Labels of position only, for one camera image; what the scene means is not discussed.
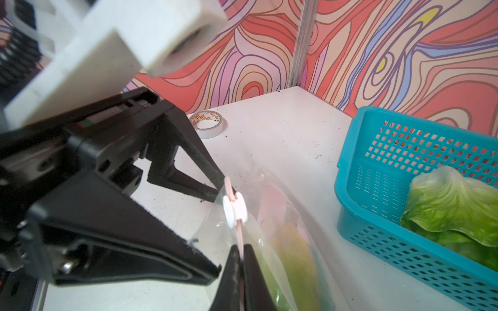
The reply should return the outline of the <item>chinese cabbage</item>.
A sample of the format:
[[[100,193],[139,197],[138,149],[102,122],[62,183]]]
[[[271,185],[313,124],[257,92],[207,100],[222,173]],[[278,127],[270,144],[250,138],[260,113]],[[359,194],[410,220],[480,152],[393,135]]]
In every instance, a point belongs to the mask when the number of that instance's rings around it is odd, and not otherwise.
[[[440,167],[412,179],[400,224],[497,270],[497,189]]]

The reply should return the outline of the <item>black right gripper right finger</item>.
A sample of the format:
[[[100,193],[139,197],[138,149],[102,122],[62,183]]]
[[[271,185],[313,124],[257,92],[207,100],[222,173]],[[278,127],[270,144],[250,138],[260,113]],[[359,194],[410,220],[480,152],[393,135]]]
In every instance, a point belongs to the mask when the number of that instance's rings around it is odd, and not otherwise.
[[[276,305],[268,291],[255,251],[250,244],[244,245],[242,271],[245,310],[275,311]]]

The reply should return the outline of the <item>zip bag with pink slider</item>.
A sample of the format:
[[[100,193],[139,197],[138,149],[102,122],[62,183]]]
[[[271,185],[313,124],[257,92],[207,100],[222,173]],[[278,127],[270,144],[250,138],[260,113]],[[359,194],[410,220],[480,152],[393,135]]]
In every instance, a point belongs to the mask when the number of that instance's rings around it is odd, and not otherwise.
[[[269,242],[285,224],[296,226],[315,258],[321,284],[321,300],[327,304],[324,310],[349,310],[337,281],[281,183],[274,176],[258,169],[252,171],[237,190],[245,198],[248,210],[248,221],[242,230],[243,240],[252,245],[255,255],[260,241]]]

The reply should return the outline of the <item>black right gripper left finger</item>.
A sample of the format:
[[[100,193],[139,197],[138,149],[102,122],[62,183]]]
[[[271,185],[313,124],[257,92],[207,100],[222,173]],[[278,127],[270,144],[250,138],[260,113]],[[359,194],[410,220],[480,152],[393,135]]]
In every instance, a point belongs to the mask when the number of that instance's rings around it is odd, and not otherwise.
[[[241,309],[242,265],[239,248],[230,248],[223,275],[210,311],[239,311]]]

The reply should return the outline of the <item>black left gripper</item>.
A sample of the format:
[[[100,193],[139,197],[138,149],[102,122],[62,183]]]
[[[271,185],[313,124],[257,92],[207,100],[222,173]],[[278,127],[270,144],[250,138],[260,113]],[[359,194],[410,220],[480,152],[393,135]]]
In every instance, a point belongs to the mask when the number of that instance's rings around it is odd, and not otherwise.
[[[146,154],[152,185],[206,202],[224,185],[184,112],[165,112],[151,142],[157,127],[138,117],[159,99],[142,87],[1,134],[2,270],[24,261],[27,273],[58,286],[219,277],[220,266],[126,196]]]

